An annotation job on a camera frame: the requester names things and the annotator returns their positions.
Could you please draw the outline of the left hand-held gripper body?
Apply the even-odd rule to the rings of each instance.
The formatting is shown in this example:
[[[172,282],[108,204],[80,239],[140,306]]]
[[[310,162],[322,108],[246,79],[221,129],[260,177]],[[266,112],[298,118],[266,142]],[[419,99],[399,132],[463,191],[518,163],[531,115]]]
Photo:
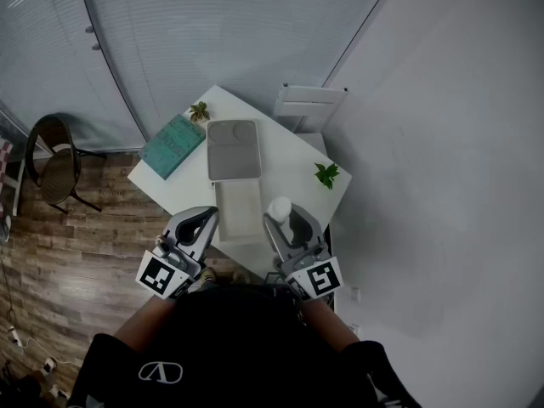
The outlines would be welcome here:
[[[174,237],[159,235],[146,250],[136,282],[161,299],[177,300],[197,281],[204,269],[204,249],[182,246]]]

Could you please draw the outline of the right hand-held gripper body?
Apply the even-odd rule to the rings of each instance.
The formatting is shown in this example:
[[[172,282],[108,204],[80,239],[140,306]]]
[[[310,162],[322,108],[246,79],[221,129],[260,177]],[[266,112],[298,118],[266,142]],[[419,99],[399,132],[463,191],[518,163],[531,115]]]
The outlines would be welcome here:
[[[325,242],[318,243],[295,257],[274,263],[282,280],[303,302],[322,298],[343,286],[336,257]]]

